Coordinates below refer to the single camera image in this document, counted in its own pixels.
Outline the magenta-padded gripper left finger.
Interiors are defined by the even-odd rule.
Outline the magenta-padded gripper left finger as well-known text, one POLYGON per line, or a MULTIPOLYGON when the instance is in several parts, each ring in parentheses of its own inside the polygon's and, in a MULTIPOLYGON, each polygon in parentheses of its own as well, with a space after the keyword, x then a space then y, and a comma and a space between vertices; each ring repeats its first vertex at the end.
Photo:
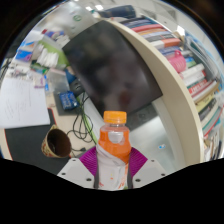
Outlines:
POLYGON ((96 148, 91 148, 79 158, 71 158, 58 176, 78 186, 97 189, 99 177, 96 148))

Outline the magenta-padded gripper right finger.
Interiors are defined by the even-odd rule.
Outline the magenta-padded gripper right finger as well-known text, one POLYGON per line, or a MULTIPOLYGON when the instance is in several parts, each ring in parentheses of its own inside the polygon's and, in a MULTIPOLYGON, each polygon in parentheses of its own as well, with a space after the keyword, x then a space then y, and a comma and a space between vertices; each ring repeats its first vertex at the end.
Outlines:
POLYGON ((157 160, 148 159, 137 149, 131 149, 127 174, 129 189, 143 187, 165 176, 166 171, 157 160))

